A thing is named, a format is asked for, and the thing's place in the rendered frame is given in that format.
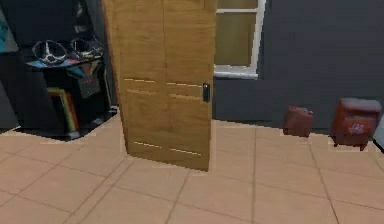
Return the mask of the dark red nightstand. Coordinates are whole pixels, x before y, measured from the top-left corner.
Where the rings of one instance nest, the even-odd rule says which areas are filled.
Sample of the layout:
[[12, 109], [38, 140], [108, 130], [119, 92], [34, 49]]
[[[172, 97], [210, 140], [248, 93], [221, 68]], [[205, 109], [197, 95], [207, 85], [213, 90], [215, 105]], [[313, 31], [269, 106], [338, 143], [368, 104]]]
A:
[[341, 98], [331, 125], [334, 146], [358, 147], [363, 151], [380, 121], [382, 106], [377, 100]]

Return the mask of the black shelf unit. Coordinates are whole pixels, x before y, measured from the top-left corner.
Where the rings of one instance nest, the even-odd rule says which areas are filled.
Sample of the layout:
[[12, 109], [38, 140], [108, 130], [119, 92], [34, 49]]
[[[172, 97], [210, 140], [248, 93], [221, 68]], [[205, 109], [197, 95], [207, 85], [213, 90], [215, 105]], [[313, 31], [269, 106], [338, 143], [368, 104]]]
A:
[[[103, 0], [0, 0], [0, 85], [21, 133], [62, 141], [81, 138], [116, 114], [110, 82]], [[76, 38], [96, 38], [99, 58], [80, 58]], [[32, 48], [52, 40], [67, 50], [60, 64]]]

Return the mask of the dark red box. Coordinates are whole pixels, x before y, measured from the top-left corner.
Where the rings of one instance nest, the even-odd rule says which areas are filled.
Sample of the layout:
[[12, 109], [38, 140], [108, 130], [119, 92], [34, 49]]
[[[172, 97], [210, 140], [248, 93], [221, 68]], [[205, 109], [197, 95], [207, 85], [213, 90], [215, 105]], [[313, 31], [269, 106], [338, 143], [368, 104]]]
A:
[[313, 123], [313, 112], [306, 108], [289, 106], [285, 114], [283, 133], [308, 138]]

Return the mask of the wooden room door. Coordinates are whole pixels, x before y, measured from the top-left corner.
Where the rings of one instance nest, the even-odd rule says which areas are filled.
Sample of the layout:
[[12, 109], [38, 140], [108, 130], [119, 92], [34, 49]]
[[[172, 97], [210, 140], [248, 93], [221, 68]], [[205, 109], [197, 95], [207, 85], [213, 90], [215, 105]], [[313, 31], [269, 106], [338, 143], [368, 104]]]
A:
[[102, 6], [127, 153], [208, 170], [217, 0]]

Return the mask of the white framed window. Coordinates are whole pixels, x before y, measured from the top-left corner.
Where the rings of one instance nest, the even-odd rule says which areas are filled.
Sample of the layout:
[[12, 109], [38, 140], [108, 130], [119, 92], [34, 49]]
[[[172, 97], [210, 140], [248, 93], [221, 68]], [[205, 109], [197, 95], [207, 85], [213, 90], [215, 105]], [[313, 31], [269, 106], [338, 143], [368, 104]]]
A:
[[215, 76], [257, 79], [267, 0], [218, 0]]

